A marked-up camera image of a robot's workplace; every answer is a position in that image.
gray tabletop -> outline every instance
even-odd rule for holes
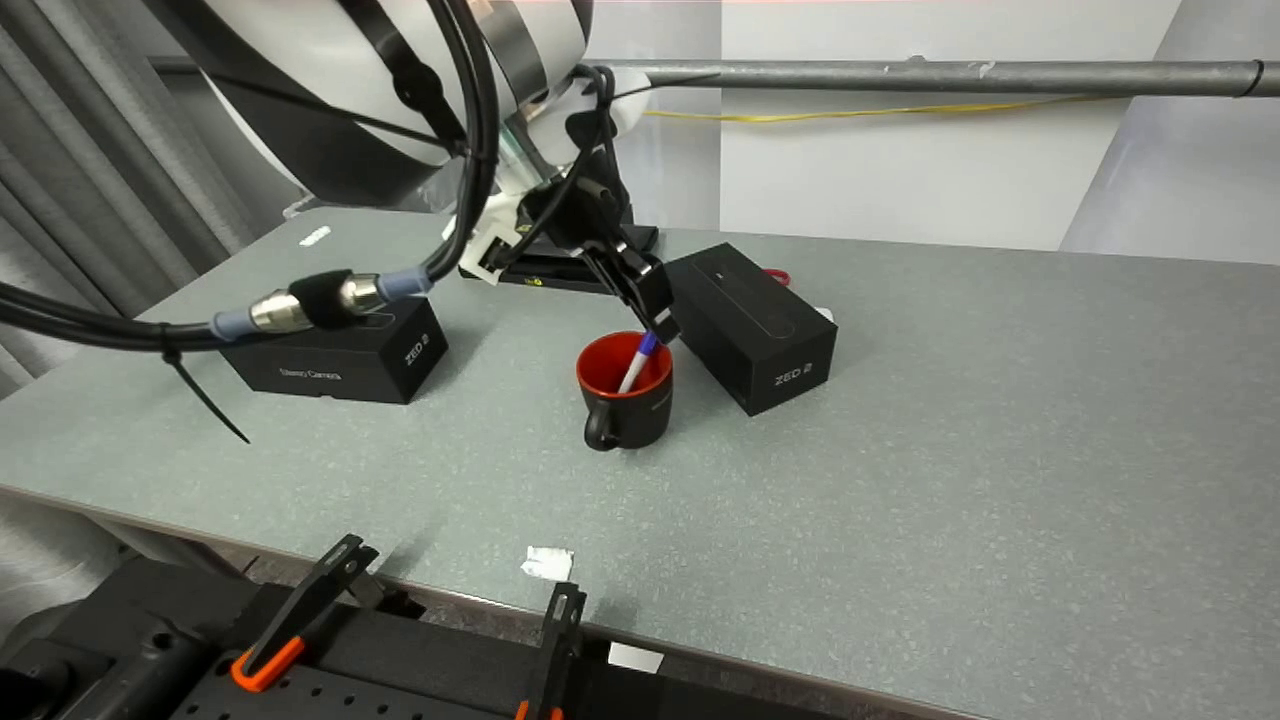
[[[310,211],[154,314],[432,238]],[[566,547],[606,632],[970,715],[1280,715],[1280,267],[734,243],[841,320],[832,379],[756,422],[676,347],[671,433],[588,454],[573,360],[630,317],[449,281],[417,406],[190,355],[243,449],[154,355],[85,354],[0,406],[0,485],[284,558],[365,533],[403,585],[521,611],[524,547]]]

white wall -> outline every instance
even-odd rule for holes
[[[595,61],[715,61],[721,3],[712,0],[595,0]],[[634,216],[660,229],[721,229],[721,130],[660,126],[657,111],[715,111],[721,94],[653,94],[648,119],[621,137]]]
[[[1175,0],[787,0],[725,3],[727,61],[1152,61]],[[746,110],[919,97],[727,94]],[[1060,247],[1125,105],[984,119],[725,130],[721,226],[738,231]]]
[[[1182,0],[1161,57],[1280,57],[1280,3]],[[1277,229],[1277,99],[1134,99],[1064,247],[1280,263]]]

black electronic box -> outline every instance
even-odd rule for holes
[[[449,341],[426,302],[388,307],[352,330],[300,334],[225,347],[256,392],[406,406]]]
[[[666,263],[680,341],[746,411],[767,411],[832,372],[835,326],[731,243]]]

pen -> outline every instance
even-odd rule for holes
[[[657,334],[643,334],[643,336],[639,336],[639,347],[634,347],[634,355],[630,355],[630,365],[628,365],[628,377],[614,386],[621,397],[630,392],[630,386],[639,379],[648,355],[653,355],[660,345],[663,345],[663,341],[660,341]]]

orange clamp handle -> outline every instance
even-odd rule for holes
[[[243,690],[248,695],[268,694],[300,657],[307,652],[307,639],[292,636],[263,667],[251,677],[243,672],[248,652],[237,657],[230,664],[230,686]]]

